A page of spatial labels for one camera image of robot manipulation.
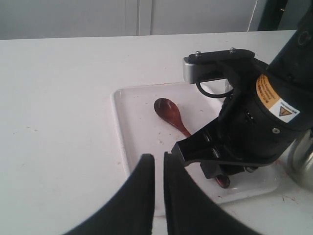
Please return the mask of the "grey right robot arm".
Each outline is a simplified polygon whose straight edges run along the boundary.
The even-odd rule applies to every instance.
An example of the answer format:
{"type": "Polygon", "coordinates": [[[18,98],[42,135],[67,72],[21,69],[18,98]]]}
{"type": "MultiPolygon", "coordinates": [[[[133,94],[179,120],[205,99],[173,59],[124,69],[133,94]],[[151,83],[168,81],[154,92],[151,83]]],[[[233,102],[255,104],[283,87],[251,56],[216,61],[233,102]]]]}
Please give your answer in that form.
{"type": "Polygon", "coordinates": [[[184,165],[199,163],[210,179],[272,164],[313,126],[313,10],[270,64],[246,49],[196,52],[184,57],[183,76],[224,100],[214,120],[174,145],[184,165]]]}

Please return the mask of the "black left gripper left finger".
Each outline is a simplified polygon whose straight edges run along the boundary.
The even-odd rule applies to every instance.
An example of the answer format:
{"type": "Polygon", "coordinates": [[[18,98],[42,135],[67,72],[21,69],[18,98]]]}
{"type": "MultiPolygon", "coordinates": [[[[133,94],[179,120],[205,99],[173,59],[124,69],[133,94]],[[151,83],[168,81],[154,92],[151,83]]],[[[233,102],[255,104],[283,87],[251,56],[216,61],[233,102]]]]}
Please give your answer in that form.
{"type": "Polygon", "coordinates": [[[143,154],[119,191],[67,235],[150,235],[155,211],[155,159],[143,154]]]}

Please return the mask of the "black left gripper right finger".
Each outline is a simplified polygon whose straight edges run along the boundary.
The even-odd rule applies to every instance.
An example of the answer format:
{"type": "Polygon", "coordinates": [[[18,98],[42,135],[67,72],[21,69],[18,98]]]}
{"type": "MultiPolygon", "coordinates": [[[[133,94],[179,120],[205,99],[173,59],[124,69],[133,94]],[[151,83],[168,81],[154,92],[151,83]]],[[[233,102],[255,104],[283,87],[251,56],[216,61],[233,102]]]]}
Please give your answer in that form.
{"type": "Polygon", "coordinates": [[[164,201],[170,235],[246,235],[247,227],[197,186],[177,156],[164,153],[164,201]]]}

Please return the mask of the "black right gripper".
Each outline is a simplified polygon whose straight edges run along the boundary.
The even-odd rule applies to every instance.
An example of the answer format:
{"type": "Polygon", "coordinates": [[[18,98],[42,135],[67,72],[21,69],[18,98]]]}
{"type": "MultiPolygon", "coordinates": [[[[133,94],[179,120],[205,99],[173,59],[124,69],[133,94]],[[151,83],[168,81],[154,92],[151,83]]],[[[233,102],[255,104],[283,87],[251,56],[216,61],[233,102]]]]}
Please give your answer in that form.
{"type": "Polygon", "coordinates": [[[276,59],[218,63],[234,91],[215,119],[174,144],[184,166],[200,163],[206,179],[273,163],[308,129],[308,65],[276,59]]]}

